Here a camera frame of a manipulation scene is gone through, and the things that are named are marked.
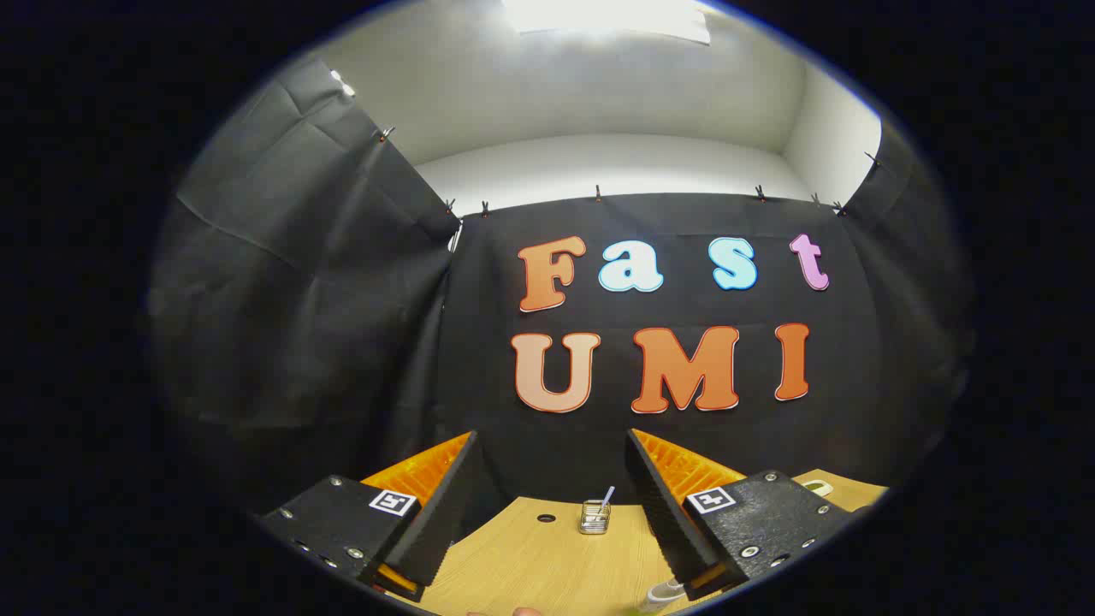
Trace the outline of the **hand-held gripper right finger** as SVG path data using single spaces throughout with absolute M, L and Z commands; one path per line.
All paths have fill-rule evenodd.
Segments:
M 794 563 L 853 522 L 781 470 L 746 476 L 639 429 L 625 465 L 654 539 L 689 600 Z

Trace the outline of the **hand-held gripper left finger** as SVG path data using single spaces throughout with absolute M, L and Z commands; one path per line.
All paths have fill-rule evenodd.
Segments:
M 260 523 L 337 576 L 420 601 L 458 539 L 481 465 L 469 430 L 368 478 L 318 480 Z

